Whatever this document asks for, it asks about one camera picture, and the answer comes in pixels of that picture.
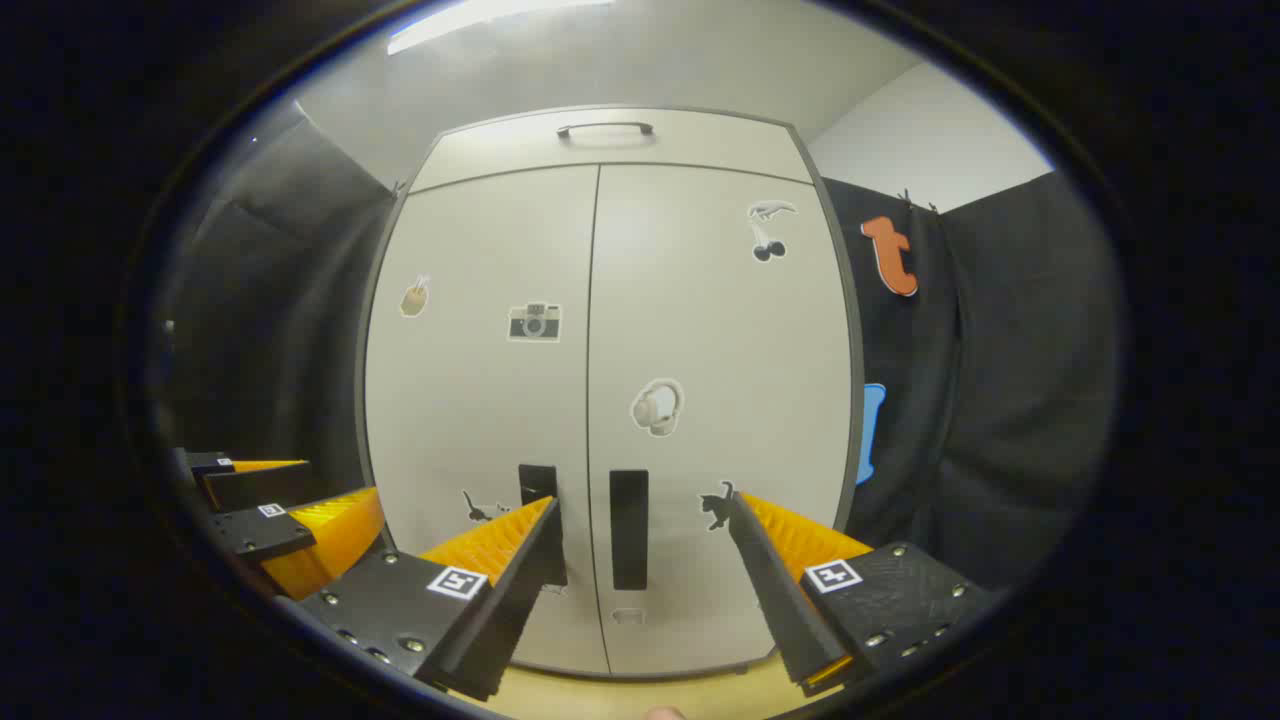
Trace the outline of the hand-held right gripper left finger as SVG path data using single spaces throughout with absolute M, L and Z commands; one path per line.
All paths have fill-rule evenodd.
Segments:
M 563 557 L 559 505 L 543 497 L 420 556 L 362 559 L 300 601 L 298 620 L 384 673 L 486 701 Z

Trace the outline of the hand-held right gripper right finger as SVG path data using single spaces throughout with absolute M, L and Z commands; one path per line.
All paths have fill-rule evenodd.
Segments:
M 806 696 L 910 667 L 991 609 L 988 589 L 909 542 L 873 548 L 739 492 L 727 528 L 788 678 Z

